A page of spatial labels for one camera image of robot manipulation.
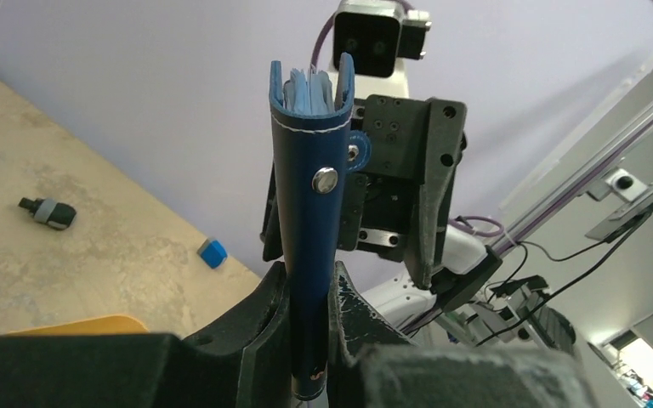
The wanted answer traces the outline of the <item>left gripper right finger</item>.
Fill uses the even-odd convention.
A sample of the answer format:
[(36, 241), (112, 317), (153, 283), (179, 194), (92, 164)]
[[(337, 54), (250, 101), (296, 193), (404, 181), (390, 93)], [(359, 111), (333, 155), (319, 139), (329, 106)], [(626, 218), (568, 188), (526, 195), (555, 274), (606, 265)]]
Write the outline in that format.
[(426, 347), (395, 329), (336, 262), (328, 295), (331, 407), (595, 407), (568, 354)]

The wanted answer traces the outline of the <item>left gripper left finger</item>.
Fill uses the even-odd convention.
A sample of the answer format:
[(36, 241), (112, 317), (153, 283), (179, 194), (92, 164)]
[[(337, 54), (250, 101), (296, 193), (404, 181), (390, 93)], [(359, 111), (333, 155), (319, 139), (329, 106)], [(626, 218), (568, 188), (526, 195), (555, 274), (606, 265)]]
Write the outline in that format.
[(211, 324), (173, 334), (0, 336), (0, 407), (287, 407), (283, 263)]

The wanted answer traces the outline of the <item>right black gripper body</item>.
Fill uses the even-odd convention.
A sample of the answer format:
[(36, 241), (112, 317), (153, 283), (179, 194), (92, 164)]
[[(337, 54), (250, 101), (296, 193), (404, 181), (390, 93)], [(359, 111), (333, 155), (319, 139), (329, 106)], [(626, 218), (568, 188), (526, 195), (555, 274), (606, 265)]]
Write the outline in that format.
[(368, 145), (356, 155), (363, 167), (347, 178), (338, 249), (429, 261), (418, 207), (431, 105), (431, 99), (384, 95), (355, 101), (351, 126)]

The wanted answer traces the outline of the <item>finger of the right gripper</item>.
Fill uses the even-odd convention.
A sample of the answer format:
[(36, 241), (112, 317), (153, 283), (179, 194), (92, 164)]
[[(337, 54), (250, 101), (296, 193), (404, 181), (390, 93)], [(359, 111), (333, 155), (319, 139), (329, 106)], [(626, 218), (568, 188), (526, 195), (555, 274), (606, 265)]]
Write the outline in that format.
[(265, 202), (261, 241), (263, 243), (262, 259), (265, 262), (274, 261), (283, 256), (281, 226), (276, 202), (275, 169), (273, 167), (270, 171), (270, 184)]
[(466, 105), (431, 98), (425, 101), (425, 139), (417, 156), (417, 194), (404, 262), (412, 283), (428, 289), (441, 266), (451, 191), (463, 151)]

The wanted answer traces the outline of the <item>blue leather card holder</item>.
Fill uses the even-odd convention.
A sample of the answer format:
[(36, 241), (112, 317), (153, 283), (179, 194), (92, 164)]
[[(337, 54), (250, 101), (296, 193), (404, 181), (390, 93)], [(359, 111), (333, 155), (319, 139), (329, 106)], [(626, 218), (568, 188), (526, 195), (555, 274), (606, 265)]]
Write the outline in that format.
[(276, 205), (289, 276), (292, 393), (313, 400), (327, 379), (328, 294), (335, 268), (355, 64), (343, 53), (337, 80), (324, 71), (270, 66), (270, 116)]

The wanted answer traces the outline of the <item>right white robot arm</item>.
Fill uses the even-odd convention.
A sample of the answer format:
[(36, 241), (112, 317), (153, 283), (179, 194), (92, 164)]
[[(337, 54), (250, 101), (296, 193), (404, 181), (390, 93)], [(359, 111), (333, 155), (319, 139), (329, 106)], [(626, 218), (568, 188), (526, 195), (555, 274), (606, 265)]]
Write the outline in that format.
[(463, 103), (372, 95), (334, 112), (299, 114), (270, 98), (274, 164), (263, 258), (296, 270), (294, 296), (326, 290), (336, 251), (403, 265), (405, 285), (451, 311), (470, 301), (501, 259), (449, 218), (466, 136)]

